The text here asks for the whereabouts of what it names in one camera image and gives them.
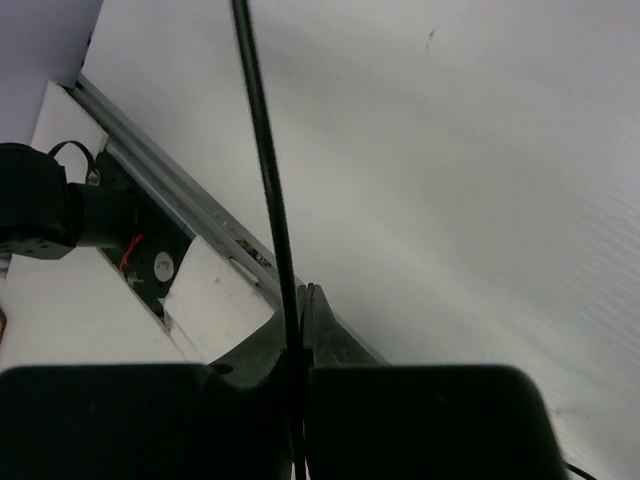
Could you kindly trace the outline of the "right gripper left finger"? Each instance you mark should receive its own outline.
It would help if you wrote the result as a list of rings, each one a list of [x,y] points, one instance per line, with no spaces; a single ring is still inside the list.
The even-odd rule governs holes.
[[[205,453],[215,470],[305,467],[302,340],[287,349],[278,310],[210,364],[205,394]]]

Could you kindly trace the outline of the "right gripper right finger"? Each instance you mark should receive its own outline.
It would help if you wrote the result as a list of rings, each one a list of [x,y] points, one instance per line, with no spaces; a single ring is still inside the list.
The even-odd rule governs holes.
[[[382,366],[387,362],[370,351],[335,316],[323,288],[305,286],[305,369]]]

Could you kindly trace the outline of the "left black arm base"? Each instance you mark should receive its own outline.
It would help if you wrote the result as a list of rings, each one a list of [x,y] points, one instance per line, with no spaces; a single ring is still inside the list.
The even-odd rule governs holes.
[[[68,180],[57,155],[60,142],[41,152],[1,146],[1,270],[14,255],[59,260],[76,248],[96,248],[163,325],[164,300],[191,244],[183,226],[107,152],[85,157],[81,183]]]

